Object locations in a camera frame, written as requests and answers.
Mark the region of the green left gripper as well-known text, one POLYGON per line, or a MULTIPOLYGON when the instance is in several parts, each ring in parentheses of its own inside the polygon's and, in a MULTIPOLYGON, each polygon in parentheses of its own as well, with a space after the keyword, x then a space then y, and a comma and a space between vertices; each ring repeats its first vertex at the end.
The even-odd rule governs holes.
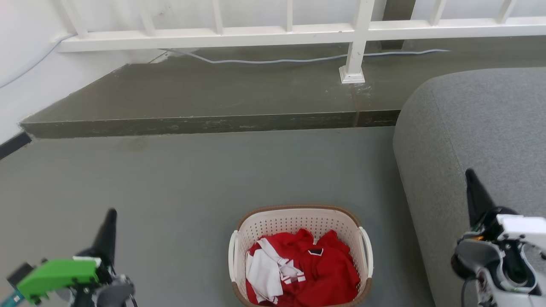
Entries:
POLYGON ((74 297, 90 301, 94 291, 113 282, 116 253, 117 211, 107 211, 90 251, 71 258, 46 260, 39 266, 25 264, 16 291, 22 298, 38 305, 49 293, 66 288, 74 297))

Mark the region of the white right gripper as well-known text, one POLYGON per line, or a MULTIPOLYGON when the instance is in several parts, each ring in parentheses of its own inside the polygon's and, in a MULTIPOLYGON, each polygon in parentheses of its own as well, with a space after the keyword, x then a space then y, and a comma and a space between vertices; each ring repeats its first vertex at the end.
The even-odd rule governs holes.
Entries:
POLYGON ((517 214, 506 207, 497 207, 472 168, 465 171, 469 224, 468 238, 490 242, 528 244, 540 252, 546 250, 546 220, 517 214))

